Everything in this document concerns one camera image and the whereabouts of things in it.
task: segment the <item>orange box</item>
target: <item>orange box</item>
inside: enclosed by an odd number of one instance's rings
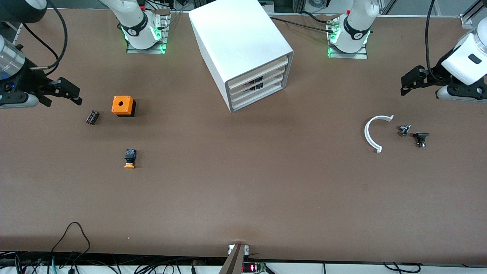
[[[136,104],[131,96],[117,95],[113,97],[112,112],[118,117],[134,117]]]

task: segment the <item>white curved bracket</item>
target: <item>white curved bracket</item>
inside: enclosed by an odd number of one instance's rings
[[[365,125],[365,129],[364,129],[364,134],[365,134],[365,138],[367,139],[367,142],[369,142],[369,144],[377,149],[377,153],[381,153],[382,152],[382,147],[379,146],[376,142],[374,142],[374,140],[372,140],[372,137],[370,137],[370,133],[369,133],[369,126],[370,126],[370,123],[373,121],[373,120],[386,120],[387,122],[390,122],[392,119],[394,118],[394,115],[391,115],[390,117],[389,116],[385,116],[385,115],[379,115],[379,116],[376,116],[372,119],[370,119],[367,124]]]

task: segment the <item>white box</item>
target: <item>white box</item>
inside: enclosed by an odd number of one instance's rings
[[[294,51],[257,0],[216,0],[189,19],[230,112],[286,86]]]

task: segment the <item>brown tabletop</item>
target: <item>brown tabletop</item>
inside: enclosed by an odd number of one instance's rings
[[[243,242],[260,258],[487,263],[486,106],[435,99],[435,87],[399,93],[425,65],[425,19],[377,18],[368,60],[329,59],[322,32],[276,22],[295,50],[287,87],[231,114],[187,14],[166,54],[135,55],[110,11],[62,13],[69,46],[51,76],[83,104],[1,111],[1,249],[50,250],[78,221],[91,252],[225,256]],[[52,11],[31,27],[60,51]],[[432,64],[464,33],[432,19]],[[53,62],[27,32],[19,42]],[[135,118],[110,112],[116,95],[135,98]],[[380,154],[363,135],[376,115],[394,115],[371,126]],[[398,136],[402,124],[430,133],[427,147]],[[85,248],[73,228],[59,251]]]

